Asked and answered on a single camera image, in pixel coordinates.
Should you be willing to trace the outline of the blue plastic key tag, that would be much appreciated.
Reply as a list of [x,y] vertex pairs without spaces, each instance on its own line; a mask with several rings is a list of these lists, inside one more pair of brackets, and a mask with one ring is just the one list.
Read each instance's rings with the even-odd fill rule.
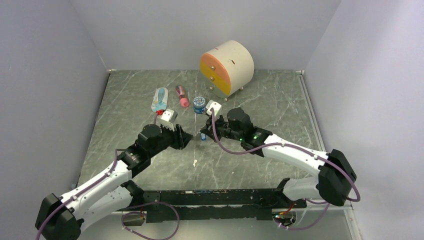
[[200,134],[200,139],[201,139],[202,141],[206,141],[206,140],[207,140],[207,136],[206,136],[204,133],[201,133],[201,134]]

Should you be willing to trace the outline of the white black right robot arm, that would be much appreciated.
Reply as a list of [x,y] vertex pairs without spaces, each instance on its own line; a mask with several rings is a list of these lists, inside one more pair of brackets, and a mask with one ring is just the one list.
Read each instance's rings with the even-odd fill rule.
[[346,201],[361,200],[355,185],[356,173],[340,150],[312,150],[285,140],[269,130],[254,126],[250,116],[240,107],[231,109],[224,118],[221,106],[213,102],[206,107],[205,114],[208,120],[201,133],[212,138],[225,152],[279,160],[310,175],[283,180],[274,195],[278,206],[286,208],[293,201],[319,198],[341,207]]

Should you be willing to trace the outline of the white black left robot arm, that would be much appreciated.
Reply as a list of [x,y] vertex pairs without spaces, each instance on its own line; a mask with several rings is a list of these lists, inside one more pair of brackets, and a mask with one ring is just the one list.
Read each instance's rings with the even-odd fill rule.
[[146,125],[132,145],[115,150],[112,163],[103,171],[69,192],[51,193],[42,200],[35,239],[76,240],[90,225],[116,210],[139,209],[144,192],[132,179],[149,167],[157,154],[167,148],[182,150],[192,139],[179,124],[171,128]]

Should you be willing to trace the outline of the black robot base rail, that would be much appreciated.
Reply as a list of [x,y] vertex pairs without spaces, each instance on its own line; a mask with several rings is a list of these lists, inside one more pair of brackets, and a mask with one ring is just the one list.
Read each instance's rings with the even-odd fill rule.
[[125,211],[146,213],[147,223],[180,219],[224,220],[256,219],[270,221],[279,211],[304,209],[305,200],[290,200],[282,188],[142,190],[133,181],[121,185],[129,191],[130,203]]

